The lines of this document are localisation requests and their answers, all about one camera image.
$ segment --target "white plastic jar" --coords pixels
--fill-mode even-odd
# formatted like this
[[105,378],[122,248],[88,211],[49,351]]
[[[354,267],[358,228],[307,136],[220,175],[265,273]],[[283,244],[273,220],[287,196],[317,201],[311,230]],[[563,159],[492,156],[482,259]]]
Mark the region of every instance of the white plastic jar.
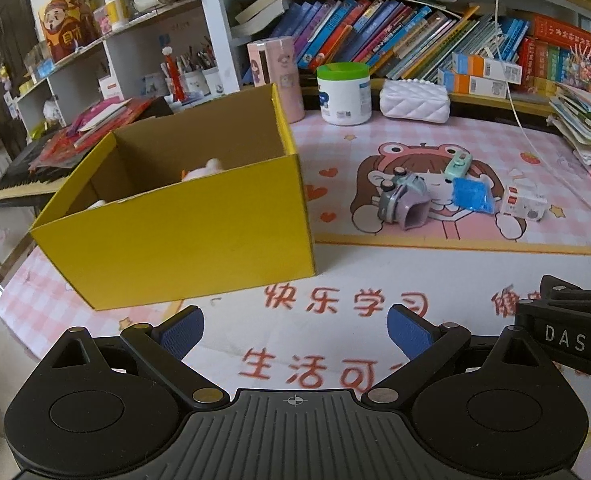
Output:
[[322,118],[338,126],[371,118],[371,78],[365,63],[329,63],[318,67]]

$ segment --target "crosshair mark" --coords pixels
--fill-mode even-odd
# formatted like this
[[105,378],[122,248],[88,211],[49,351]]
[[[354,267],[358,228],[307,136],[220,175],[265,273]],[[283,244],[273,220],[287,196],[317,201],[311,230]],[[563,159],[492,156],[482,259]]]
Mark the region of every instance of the crosshair mark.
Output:
[[296,407],[300,406],[300,404],[302,404],[303,402],[306,402],[306,400],[304,400],[300,396],[294,395],[289,397],[288,399],[285,399],[285,402],[288,402],[289,404],[291,404],[291,406]]

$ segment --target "yellow cardboard box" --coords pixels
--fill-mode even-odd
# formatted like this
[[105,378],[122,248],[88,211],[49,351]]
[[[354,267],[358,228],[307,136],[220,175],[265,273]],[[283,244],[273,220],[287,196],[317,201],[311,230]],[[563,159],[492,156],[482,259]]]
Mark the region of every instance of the yellow cardboard box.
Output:
[[[226,171],[180,181],[210,158]],[[86,209],[100,199],[110,203]],[[109,134],[31,235],[95,310],[315,273],[296,147],[273,86]]]

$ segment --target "green lid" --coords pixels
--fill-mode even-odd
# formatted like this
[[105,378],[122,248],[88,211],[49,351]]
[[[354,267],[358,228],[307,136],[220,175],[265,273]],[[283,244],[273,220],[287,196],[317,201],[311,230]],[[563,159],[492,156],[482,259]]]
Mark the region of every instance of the green lid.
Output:
[[369,67],[366,63],[329,63],[319,66],[317,74],[325,81],[351,81],[369,77]]

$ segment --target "white quilted purse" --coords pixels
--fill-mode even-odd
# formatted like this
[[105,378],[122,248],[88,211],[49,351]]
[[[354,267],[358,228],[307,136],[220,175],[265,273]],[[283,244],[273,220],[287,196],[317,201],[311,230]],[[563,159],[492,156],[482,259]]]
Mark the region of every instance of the white quilted purse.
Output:
[[380,111],[393,119],[446,123],[450,107],[447,88],[429,81],[386,80],[380,91]]

